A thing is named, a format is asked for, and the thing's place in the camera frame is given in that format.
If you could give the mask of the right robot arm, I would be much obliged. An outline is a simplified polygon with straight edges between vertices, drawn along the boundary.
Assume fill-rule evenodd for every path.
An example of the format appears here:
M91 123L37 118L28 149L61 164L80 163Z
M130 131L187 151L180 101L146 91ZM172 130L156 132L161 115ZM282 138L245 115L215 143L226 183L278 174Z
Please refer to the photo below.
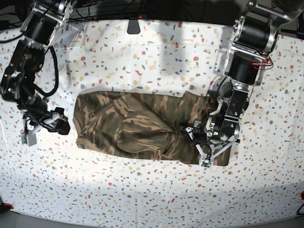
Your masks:
M36 134L43 128L60 135L67 135L70 131L64 109L57 107L49 111L47 102L59 87L57 56L52 41L57 29L66 24L75 5L75 0L35 1L20 30L24 39L16 38L17 46L0 83L0 96L4 101L16 103L22 112L22 144L35 145ZM50 92L45 92L34 81L48 51L53 57L55 85Z

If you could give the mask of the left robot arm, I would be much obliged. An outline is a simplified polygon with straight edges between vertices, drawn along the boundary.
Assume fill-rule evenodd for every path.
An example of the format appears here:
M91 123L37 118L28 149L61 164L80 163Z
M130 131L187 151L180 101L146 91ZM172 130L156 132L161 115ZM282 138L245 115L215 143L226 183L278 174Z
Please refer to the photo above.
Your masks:
M270 7L250 0L235 21L224 64L225 79L218 87L215 105L204 120L181 129L195 143L199 166L210 167L216 158L239 142L239 120L249 104L249 87L261 84L262 73L274 65L270 54L278 30L304 12L302 0L273 0Z

